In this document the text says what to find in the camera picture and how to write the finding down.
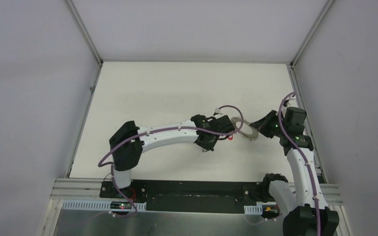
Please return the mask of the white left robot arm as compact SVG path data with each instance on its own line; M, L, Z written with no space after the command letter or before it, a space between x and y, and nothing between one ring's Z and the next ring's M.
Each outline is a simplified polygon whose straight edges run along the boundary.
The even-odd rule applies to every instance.
M119 199L130 194L131 170L143 153L175 144L195 144L213 151L219 140L235 132L230 118L194 115L182 122L158 127L137 126L133 120L124 123L109 139L109 156L113 159L112 193Z

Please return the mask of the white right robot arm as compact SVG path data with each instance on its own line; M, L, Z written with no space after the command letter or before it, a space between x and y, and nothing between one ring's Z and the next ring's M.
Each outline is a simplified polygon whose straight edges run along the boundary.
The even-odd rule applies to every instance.
M274 201L283 219L285 236L332 236L340 219L331 210L318 183L314 147L304 135L305 110L288 107L285 112L272 110L250 127L267 138L278 137L293 176L295 191L281 174L266 174L249 193L258 202Z

